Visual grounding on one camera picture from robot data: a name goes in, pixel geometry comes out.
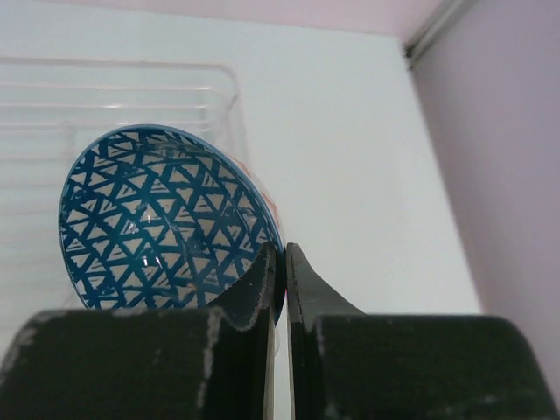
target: bowl rim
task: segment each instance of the bowl rim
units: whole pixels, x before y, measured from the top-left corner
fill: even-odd
[[[154,129],[155,130],[170,131],[173,134],[177,134],[179,136],[186,137],[188,140],[190,140],[192,142],[192,144],[194,144],[196,146],[200,146],[202,149],[207,149],[208,151],[214,153],[223,163],[225,163],[227,168],[231,172],[233,172],[236,177],[240,178],[241,181],[246,184],[248,189],[253,193],[253,196],[255,197],[255,200],[258,202],[258,204],[264,210],[264,217],[265,217],[265,219],[267,221],[267,224],[269,225],[270,230],[272,232],[272,235],[273,235],[272,239],[273,239],[274,245],[276,247],[276,252],[278,252],[278,254],[281,256],[281,261],[284,259],[284,245],[282,244],[282,237],[280,236],[280,232],[278,230],[278,226],[276,225],[276,223],[274,221],[274,217],[272,216],[272,213],[271,213],[268,205],[266,204],[266,200],[264,199],[264,197],[261,194],[261,192],[259,191],[259,189],[256,187],[253,180],[249,177],[249,175],[247,173],[245,173],[241,168],[239,168],[239,166],[235,163],[235,161],[227,153],[224,153],[218,147],[214,146],[213,144],[209,143],[208,141],[206,141],[206,140],[204,140],[204,139],[202,139],[198,136],[195,136],[192,133],[189,133],[188,131],[184,131],[182,129],[177,129],[175,127],[171,127],[171,126],[168,126],[168,125],[152,124],[152,123],[126,125],[126,126],[118,127],[116,129],[112,129],[111,131],[108,131],[107,133],[102,134],[101,136],[97,137],[92,143],[90,143],[80,153],[80,155],[74,160],[70,170],[68,171],[68,175],[66,176],[64,184],[62,186],[62,192],[60,194],[59,211],[58,211],[58,216],[59,216],[58,236],[59,236],[60,250],[62,252],[62,259],[64,260],[64,265],[66,267],[66,272],[68,273],[68,276],[70,277],[70,282],[72,283],[74,291],[78,295],[78,298],[80,299],[80,301],[82,302],[82,304],[84,305],[85,308],[91,309],[90,306],[86,304],[82,295],[78,291],[76,282],[74,281],[72,273],[70,272],[70,269],[68,267],[66,252],[65,252],[65,248],[64,248],[64,244],[63,244],[63,240],[62,240],[62,233],[61,233],[62,226],[61,226],[60,215],[61,215],[61,212],[62,212],[62,203],[64,202],[64,198],[65,198],[66,192],[67,192],[68,181],[72,177],[72,175],[74,173],[74,170],[76,169],[76,166],[82,160],[82,158],[84,158],[84,156],[86,156],[86,154],[89,153],[97,144],[99,144],[102,141],[108,140],[108,137],[111,137],[111,136],[113,136],[115,134],[118,134],[118,133],[125,132],[127,130],[154,130]],[[280,308],[276,308],[276,311],[277,311],[276,317],[278,317],[281,310],[282,310],[282,306],[280,306]]]

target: geometric pattern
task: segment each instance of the geometric pattern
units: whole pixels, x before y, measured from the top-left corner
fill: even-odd
[[[59,235],[88,308],[203,307],[260,245],[282,243],[251,181],[213,146],[156,125],[92,143],[62,193]]]

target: purple wall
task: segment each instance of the purple wall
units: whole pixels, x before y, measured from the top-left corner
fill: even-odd
[[[560,402],[560,1],[479,0],[414,73],[485,310]]]

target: blue bowl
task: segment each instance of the blue bowl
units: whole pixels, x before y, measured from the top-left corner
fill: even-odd
[[[262,243],[283,245],[247,175],[179,129],[134,125],[93,142],[63,189],[59,235],[88,308],[203,307]]]

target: white dish rack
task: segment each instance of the white dish rack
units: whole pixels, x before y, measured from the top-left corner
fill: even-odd
[[[61,189],[88,144],[136,123],[189,131],[249,164],[225,66],[0,57],[0,353],[34,312],[81,305],[58,243]]]

